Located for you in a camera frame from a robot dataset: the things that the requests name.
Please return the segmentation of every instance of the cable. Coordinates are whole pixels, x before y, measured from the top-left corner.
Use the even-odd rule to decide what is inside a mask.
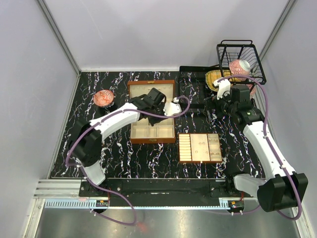
[[[230,78],[232,78],[232,77],[247,78],[247,79],[249,79],[249,80],[255,82],[255,83],[261,88],[261,90],[262,90],[262,92],[263,92],[264,99],[265,99],[265,116],[264,116],[264,124],[263,124],[263,133],[264,133],[265,139],[266,139],[268,145],[270,146],[270,148],[271,148],[273,154],[275,155],[275,157],[276,157],[278,163],[279,163],[279,164],[281,165],[281,167],[283,168],[283,170],[284,170],[284,172],[285,172],[285,174],[286,174],[288,180],[289,180],[290,183],[291,183],[291,186],[292,186],[292,188],[293,188],[293,190],[294,190],[294,194],[295,194],[295,197],[296,197],[297,206],[298,206],[298,213],[297,213],[297,215],[296,215],[295,217],[288,217],[288,216],[286,216],[285,214],[283,214],[283,213],[282,213],[281,211],[279,211],[279,210],[278,210],[277,212],[278,212],[280,215],[282,215],[283,217],[285,217],[285,218],[287,218],[287,219],[289,219],[289,220],[295,221],[295,220],[299,219],[300,216],[301,216],[301,214],[302,214],[302,210],[303,210],[303,208],[302,208],[302,203],[301,203],[301,199],[299,198],[299,194],[298,194],[298,191],[297,191],[297,189],[296,189],[296,186],[295,186],[295,184],[294,184],[294,182],[293,182],[293,180],[292,180],[290,174],[288,173],[287,169],[283,167],[283,162],[282,162],[281,158],[280,158],[279,155],[277,154],[277,151],[275,150],[274,146],[272,145],[272,143],[271,143],[269,137],[267,137],[266,127],[267,127],[267,119],[268,119],[268,99],[267,99],[266,90],[265,90],[264,87],[263,87],[259,82],[257,82],[254,78],[252,78],[252,77],[250,77],[250,76],[246,76],[246,75],[243,75],[243,76],[242,76],[242,75],[231,75],[231,76],[223,77],[223,78],[221,78],[221,79],[219,80],[219,82],[221,82],[221,81],[223,81],[223,80],[225,80],[225,79],[230,79]]]
[[[74,142],[74,144],[72,145],[72,147],[70,148],[70,150],[68,151],[68,154],[67,154],[67,156],[66,156],[66,159],[65,159],[65,164],[66,164],[66,166],[68,166],[68,167],[70,167],[70,166],[80,166],[80,169],[81,169],[83,175],[86,177],[86,180],[87,180],[92,186],[94,186],[95,188],[97,188],[97,189],[99,189],[99,190],[101,190],[101,191],[105,191],[105,192],[107,192],[107,193],[115,194],[115,195],[121,197],[124,201],[126,201],[126,202],[128,203],[128,205],[129,205],[129,206],[131,207],[131,209],[132,209],[133,216],[134,216],[134,221],[133,221],[132,223],[121,222],[121,221],[115,220],[115,219],[113,219],[113,218],[107,217],[107,216],[105,216],[105,215],[99,214],[99,213],[97,213],[97,212],[95,212],[94,215],[98,215],[98,216],[103,217],[103,218],[105,218],[105,219],[107,219],[107,220],[110,220],[110,221],[112,221],[112,222],[116,222],[116,223],[119,223],[119,224],[125,225],[125,226],[134,226],[134,225],[137,224],[137,214],[136,214],[136,211],[135,211],[133,205],[130,203],[130,201],[129,201],[125,196],[123,196],[122,194],[120,194],[120,193],[118,193],[118,192],[116,192],[116,191],[112,191],[112,190],[109,190],[109,189],[106,189],[106,188],[103,188],[103,187],[100,187],[100,186],[96,185],[95,183],[93,183],[93,182],[88,178],[88,176],[87,176],[86,172],[84,171],[83,167],[81,166],[81,164],[77,164],[77,163],[72,164],[72,163],[69,162],[70,156],[71,156],[71,154],[73,153],[75,147],[76,147],[76,146],[78,145],[78,143],[80,142],[80,140],[81,140],[82,138],[84,138],[84,136],[85,136],[88,132],[90,132],[90,131],[91,131],[92,129],[94,129],[96,126],[98,126],[98,125],[100,125],[101,123],[103,123],[105,120],[107,120],[107,119],[113,117],[114,115],[117,115],[117,114],[120,114],[120,113],[124,113],[124,112],[138,112],[138,113],[146,114],[146,115],[153,116],[153,117],[157,117],[157,118],[163,118],[163,119],[180,117],[180,116],[184,115],[184,114],[188,111],[188,109],[189,109],[189,107],[190,107],[190,100],[189,100],[187,97],[185,97],[185,96],[179,96],[177,99],[181,99],[181,98],[187,100],[187,107],[186,107],[186,109],[185,109],[184,111],[182,111],[180,114],[167,117],[167,116],[160,116],[160,115],[156,115],[156,114],[152,114],[152,113],[148,113],[148,112],[144,112],[144,111],[140,111],[140,110],[135,110],[135,109],[123,109],[122,111],[117,111],[117,112],[113,112],[113,113],[109,114],[109,115],[106,116],[104,119],[102,119],[101,122],[98,122],[98,123],[92,125],[90,128],[88,128],[87,130],[85,130],[85,131],[78,137],[78,139]]]

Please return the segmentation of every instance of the metal floor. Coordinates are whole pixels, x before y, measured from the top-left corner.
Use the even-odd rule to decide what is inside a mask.
[[[247,210],[255,207],[246,201]],[[298,238],[295,222],[276,212],[258,210],[244,216],[208,211],[139,210],[141,225],[126,227],[94,217],[82,209],[44,209],[37,238]],[[132,221],[130,210],[108,210],[106,215]]]

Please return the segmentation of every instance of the open wooden box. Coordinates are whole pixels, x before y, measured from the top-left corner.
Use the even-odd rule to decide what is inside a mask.
[[[152,88],[158,89],[166,96],[166,101],[171,102],[174,98],[174,80],[156,81],[129,81],[130,98],[148,94]],[[131,143],[175,143],[174,119],[165,119],[151,126],[148,119],[141,119],[131,124]]]

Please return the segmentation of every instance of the pink cup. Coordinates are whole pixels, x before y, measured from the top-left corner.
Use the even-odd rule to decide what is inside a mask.
[[[232,74],[249,75],[250,74],[250,64],[243,59],[236,59],[229,64],[229,68]],[[241,81],[247,80],[247,78],[239,78]],[[247,84],[249,89],[251,89],[252,84]],[[254,95],[256,92],[256,87],[250,92],[250,95]]]

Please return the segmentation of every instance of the wooden box lid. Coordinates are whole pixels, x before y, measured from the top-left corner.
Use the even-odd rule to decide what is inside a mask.
[[[172,101],[175,94],[174,80],[154,80],[154,81],[129,81],[128,89],[130,98],[148,94],[152,88],[158,89],[166,96],[167,101]]]

